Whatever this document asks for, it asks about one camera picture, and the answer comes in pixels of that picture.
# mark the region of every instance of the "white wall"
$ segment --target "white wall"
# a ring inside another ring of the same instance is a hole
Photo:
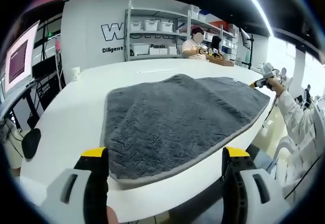
[[[293,76],[294,79],[289,88],[289,92],[293,98],[296,98],[303,93],[301,85],[305,70],[305,56],[306,53],[296,49],[296,63]]]
[[[302,87],[306,88],[308,84],[311,86],[310,95],[312,97],[323,95],[325,87],[325,68],[319,60],[311,54],[306,53]]]
[[[69,0],[61,23],[61,50],[64,78],[72,79],[71,68],[84,69],[124,61],[124,50],[105,52],[103,48],[123,47],[125,10],[129,0]],[[174,0],[132,0],[135,7],[181,12],[186,5]],[[117,23],[116,37],[106,41],[101,25]]]
[[[266,63],[267,54],[269,49],[269,37],[260,36],[253,34],[253,56],[252,56],[252,67],[259,68],[260,63]],[[238,51],[237,59],[249,62],[250,51],[243,46],[241,34],[238,39]]]

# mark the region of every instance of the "monitor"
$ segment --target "monitor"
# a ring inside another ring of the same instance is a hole
[[[26,30],[8,49],[6,56],[5,93],[32,79],[31,61],[39,21]]]
[[[240,33],[242,35],[243,46],[250,50],[251,47],[251,40],[248,33],[246,33],[242,28],[240,29]]]

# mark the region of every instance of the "white storage box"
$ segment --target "white storage box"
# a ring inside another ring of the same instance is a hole
[[[133,50],[134,55],[147,55],[149,44],[131,44],[131,50]]]
[[[177,55],[176,46],[170,46],[170,47],[168,47],[168,54],[169,55]]]
[[[158,48],[150,47],[149,48],[149,54],[150,55],[159,55],[159,49]]]
[[[194,19],[198,19],[199,18],[199,12],[200,12],[200,8],[194,5],[186,5],[182,8],[182,12],[187,15],[188,14],[188,10],[190,10],[191,13],[191,17]]]
[[[157,20],[145,20],[143,22],[145,31],[157,31],[158,21]]]
[[[199,14],[199,20],[205,22],[205,15]]]
[[[167,48],[160,48],[159,49],[159,55],[168,55],[168,49]]]
[[[195,11],[191,11],[191,18],[198,19],[199,18],[199,13]]]
[[[171,22],[160,22],[158,25],[158,30],[162,32],[172,32],[173,31],[173,23]]]
[[[205,33],[205,39],[206,40],[212,41],[212,38],[213,38],[213,34],[211,34],[211,33]]]
[[[131,31],[141,31],[141,22],[131,22]]]

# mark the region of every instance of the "white shirt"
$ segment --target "white shirt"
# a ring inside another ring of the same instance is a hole
[[[277,179],[282,184],[283,193],[286,196],[324,151],[324,144],[315,141],[314,110],[303,111],[287,91],[281,94],[278,107],[288,135],[297,145],[297,150],[286,159],[285,174],[281,179]],[[289,202],[296,202],[304,196],[312,183],[319,162],[298,185],[295,193],[290,195]]]
[[[182,53],[188,50],[195,50],[197,47],[201,47],[201,44],[195,42],[193,39],[186,40],[182,45]],[[188,59],[198,59],[198,60],[207,60],[205,55],[195,54],[187,57]]]

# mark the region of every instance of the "white table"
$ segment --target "white table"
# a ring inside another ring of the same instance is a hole
[[[244,83],[261,78],[258,73],[234,66],[222,67],[206,61],[189,59],[140,60],[92,68],[69,83],[49,105],[36,127],[42,137],[34,158],[23,160],[21,181],[27,195],[40,204],[46,187],[66,168],[73,168],[82,152],[100,144],[104,100],[109,91],[142,82],[167,79],[175,74],[193,78],[231,77]],[[256,123],[228,146],[246,149],[260,130],[275,93],[262,88],[270,102]],[[146,186],[121,189],[109,177],[107,205],[119,222],[157,215],[193,198],[221,176],[221,153],[217,151],[186,171]]]

